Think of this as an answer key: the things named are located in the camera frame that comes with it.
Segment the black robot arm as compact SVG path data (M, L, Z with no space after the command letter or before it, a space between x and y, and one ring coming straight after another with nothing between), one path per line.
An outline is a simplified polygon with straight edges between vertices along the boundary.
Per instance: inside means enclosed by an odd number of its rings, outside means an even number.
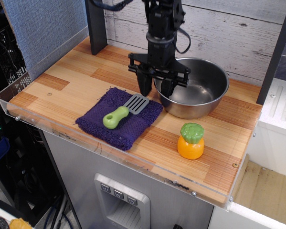
M129 70L137 75L140 93L147 96L153 79L162 81L161 93L172 95L177 85L187 86L190 68L175 58L178 32L184 23L185 12L180 0L146 0L145 13L148 23L148 52L129 54Z

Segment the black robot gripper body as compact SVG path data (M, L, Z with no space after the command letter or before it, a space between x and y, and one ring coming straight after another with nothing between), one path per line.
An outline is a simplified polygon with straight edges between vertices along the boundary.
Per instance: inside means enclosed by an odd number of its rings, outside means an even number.
M175 58L177 36L170 38L158 38L146 36L148 40L147 53L130 53L128 69L137 70L148 74L152 78L163 80L164 78L177 78L178 85L186 87L190 69Z

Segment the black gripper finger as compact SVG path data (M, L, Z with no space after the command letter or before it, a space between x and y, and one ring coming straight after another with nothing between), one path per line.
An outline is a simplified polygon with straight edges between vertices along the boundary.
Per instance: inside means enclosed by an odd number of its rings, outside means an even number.
M165 97L170 97L177 85L177 78L164 78L161 83L161 93Z
M139 70L136 71L136 75L140 93L143 96L147 96L152 88L152 77Z

